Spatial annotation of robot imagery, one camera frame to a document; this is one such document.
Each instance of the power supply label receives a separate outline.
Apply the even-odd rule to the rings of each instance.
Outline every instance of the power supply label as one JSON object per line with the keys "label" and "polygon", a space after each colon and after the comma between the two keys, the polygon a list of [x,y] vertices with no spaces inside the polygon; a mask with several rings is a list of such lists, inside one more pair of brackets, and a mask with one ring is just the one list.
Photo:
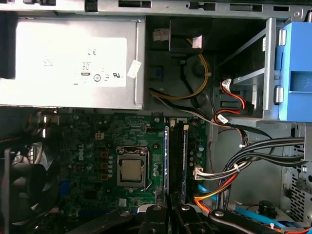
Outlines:
{"label": "power supply label", "polygon": [[126,86],[126,38],[90,38],[78,50],[74,84]]}

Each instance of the ce mark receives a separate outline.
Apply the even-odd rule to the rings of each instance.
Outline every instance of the ce mark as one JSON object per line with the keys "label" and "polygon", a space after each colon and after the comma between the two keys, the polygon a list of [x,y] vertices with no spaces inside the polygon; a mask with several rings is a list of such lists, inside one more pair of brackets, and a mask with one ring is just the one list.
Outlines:
{"label": "ce mark", "polygon": [[96,49],[89,49],[88,50],[88,55],[97,55],[97,50]]}

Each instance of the motherboard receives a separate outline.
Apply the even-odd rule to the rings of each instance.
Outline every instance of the motherboard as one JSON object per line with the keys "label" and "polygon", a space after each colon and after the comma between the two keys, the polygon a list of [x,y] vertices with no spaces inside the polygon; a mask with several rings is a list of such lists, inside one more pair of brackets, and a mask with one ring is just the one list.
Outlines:
{"label": "motherboard", "polygon": [[174,119],[189,126],[187,174],[205,166],[206,124],[193,118],[60,115],[60,197],[66,216],[136,211],[156,202],[163,188],[164,131]]}

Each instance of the chip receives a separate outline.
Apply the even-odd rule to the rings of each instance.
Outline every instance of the chip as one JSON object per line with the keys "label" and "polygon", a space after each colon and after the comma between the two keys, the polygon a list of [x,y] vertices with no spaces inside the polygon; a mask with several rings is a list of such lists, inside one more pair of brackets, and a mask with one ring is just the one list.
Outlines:
{"label": "chip", "polygon": [[98,198],[98,194],[96,190],[85,190],[83,197],[87,200],[96,200]]}
{"label": "chip", "polygon": [[101,163],[101,169],[108,169],[107,163]]}
{"label": "chip", "polygon": [[102,152],[101,157],[102,158],[108,158],[108,152],[107,151]]}
{"label": "chip", "polygon": [[101,180],[108,180],[108,175],[107,174],[102,174],[101,175]]}
{"label": "chip", "polygon": [[125,159],[122,161],[121,180],[141,181],[141,160]]}

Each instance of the cpu socket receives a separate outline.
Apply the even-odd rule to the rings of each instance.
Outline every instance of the cpu socket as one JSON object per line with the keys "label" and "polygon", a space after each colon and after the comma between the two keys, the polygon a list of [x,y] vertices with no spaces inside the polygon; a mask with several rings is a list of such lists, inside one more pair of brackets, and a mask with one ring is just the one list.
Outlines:
{"label": "cpu socket", "polygon": [[147,147],[117,146],[117,185],[129,188],[146,186],[150,152]]}

